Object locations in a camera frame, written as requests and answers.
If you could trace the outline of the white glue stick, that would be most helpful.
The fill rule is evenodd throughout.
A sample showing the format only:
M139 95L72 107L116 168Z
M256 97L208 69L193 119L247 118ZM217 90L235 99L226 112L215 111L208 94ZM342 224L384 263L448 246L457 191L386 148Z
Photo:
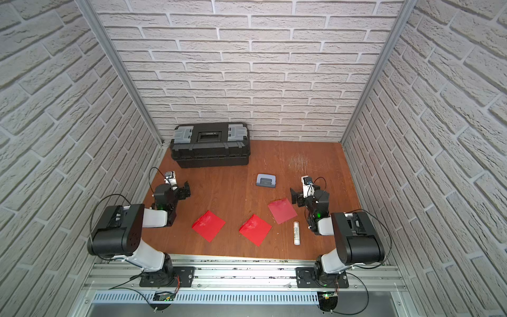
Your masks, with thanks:
M296 246L301 244L300 223L298 221L293 223L293 241Z

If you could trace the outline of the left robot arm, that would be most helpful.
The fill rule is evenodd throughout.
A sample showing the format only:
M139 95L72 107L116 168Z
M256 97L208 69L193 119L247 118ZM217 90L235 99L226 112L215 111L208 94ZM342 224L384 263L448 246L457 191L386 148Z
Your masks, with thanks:
M108 206L88 238L88 253L104 260L124 260L141 268L142 283L168 285L176 274L170 256L154 249L142 239L145 228L173 226L178 202L191 196L190 185L176 183L157 186L154 207L144 204Z

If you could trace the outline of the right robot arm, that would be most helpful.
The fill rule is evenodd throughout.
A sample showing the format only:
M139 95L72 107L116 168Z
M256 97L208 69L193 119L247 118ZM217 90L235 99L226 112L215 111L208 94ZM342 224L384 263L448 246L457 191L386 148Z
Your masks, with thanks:
M335 241L335 248L319 256L314 264L313 278L318 283L325 284L355 265L382 264L386 259L386 250L367 211L332 213L330 194L312 186L301 192L291 190L290 194L293 204L306 208L308 228L317 236L332 236Z

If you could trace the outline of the right dark red envelope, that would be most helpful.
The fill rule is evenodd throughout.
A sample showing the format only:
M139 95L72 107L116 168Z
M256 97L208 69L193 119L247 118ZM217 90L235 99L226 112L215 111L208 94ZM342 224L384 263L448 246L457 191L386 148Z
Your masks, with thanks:
M297 216L297 212L287 198L271 202L268 208L278 225Z

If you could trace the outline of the left red envelope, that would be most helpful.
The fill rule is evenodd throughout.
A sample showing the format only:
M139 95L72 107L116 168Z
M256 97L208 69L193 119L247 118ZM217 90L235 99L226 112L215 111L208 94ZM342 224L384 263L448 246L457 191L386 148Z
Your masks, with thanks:
M206 211L191 228L211 243L226 222L210 210Z

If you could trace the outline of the middle red envelope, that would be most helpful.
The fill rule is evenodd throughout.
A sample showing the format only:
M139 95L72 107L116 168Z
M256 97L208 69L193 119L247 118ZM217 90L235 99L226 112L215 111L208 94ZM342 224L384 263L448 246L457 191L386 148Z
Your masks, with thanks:
M251 218L240 227L239 233L256 246L261 246L271 229L272 226L269 223L257 215L252 215Z

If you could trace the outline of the grey hole punch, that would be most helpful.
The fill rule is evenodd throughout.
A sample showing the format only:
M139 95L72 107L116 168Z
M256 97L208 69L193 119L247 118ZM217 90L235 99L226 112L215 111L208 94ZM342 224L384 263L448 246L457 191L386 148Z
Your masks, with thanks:
M256 186L264 188L276 188L276 176L271 174L258 174Z

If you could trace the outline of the black plastic toolbox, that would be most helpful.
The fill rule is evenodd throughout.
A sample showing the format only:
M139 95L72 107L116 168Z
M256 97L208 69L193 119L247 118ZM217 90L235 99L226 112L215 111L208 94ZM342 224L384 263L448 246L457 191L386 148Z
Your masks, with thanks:
M170 151L183 169L245 166L251 154L250 132L243 122L179 125Z

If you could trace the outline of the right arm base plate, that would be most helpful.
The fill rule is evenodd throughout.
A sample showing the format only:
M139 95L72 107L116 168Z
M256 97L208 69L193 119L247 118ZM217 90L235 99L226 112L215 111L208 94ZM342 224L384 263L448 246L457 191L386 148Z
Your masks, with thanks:
M339 289L349 288L349 281L346 273L342 272L328 274L322 269L310 268L310 267L299 267L295 269L297 287L300 289L310 288L326 288Z

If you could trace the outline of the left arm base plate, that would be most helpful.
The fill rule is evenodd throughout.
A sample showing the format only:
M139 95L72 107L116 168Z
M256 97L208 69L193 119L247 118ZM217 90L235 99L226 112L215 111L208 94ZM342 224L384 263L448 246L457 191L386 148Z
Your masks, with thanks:
M191 287L195 267L174 267L169 272L164 269L158 272L142 273L140 287Z

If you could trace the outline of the aluminium rail frame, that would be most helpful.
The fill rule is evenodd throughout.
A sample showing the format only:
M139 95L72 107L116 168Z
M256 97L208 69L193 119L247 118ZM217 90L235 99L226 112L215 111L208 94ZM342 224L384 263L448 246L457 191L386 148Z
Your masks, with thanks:
M112 262L93 265L77 302L81 308L114 304L296 304L316 305L320 297L348 292L384 292L398 305L407 291L395 266L354 267L338 277L317 281L308 260L274 260L173 255L179 278L171 285L142 287L139 270Z

